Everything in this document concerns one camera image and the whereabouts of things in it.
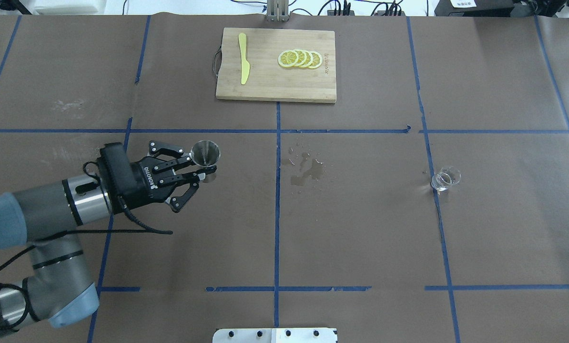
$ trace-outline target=knife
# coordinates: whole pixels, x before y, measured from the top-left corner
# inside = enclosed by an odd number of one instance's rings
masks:
[[[250,63],[248,63],[246,59],[246,33],[240,33],[238,35],[238,43],[240,43],[240,60],[242,61],[240,83],[244,85],[248,80],[248,73],[250,72]]]

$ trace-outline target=cutting board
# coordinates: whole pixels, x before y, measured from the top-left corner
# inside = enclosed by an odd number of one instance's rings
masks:
[[[241,84],[238,34],[247,35],[250,73]],[[316,69],[283,68],[278,56],[284,50],[315,50],[323,63]],[[336,101],[335,32],[318,30],[225,28],[222,61],[217,78],[217,99],[294,102]]]

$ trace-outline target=clear glass cup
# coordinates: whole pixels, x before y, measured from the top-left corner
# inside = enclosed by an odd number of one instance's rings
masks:
[[[431,186],[439,192],[447,191],[460,182],[460,176],[460,170],[451,165],[445,166],[433,175]]]

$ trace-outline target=blue joint cap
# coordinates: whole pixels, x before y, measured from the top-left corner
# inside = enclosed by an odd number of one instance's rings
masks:
[[[20,204],[12,193],[3,193],[0,195],[0,249],[24,245],[27,238]]]
[[[98,309],[98,305],[99,299],[96,293],[96,286],[92,283],[77,298],[49,318],[49,322],[54,328],[63,328],[92,315]]]

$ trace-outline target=lemon slice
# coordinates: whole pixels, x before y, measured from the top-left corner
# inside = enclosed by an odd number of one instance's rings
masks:
[[[306,56],[306,54],[304,53],[305,50],[295,49],[293,51],[297,52],[297,63],[295,63],[296,67],[299,67],[300,65],[306,63],[308,56]]]
[[[316,69],[322,65],[322,55],[316,51],[309,51],[309,54],[313,57],[312,62],[308,65],[308,69]]]
[[[278,56],[278,64],[280,67],[291,68],[297,63],[297,52],[294,50],[284,50]]]
[[[315,60],[314,56],[308,50],[304,50],[304,54],[306,54],[306,57],[308,57],[308,59],[306,59],[306,63],[299,66],[300,68],[308,68],[312,65],[312,61]]]

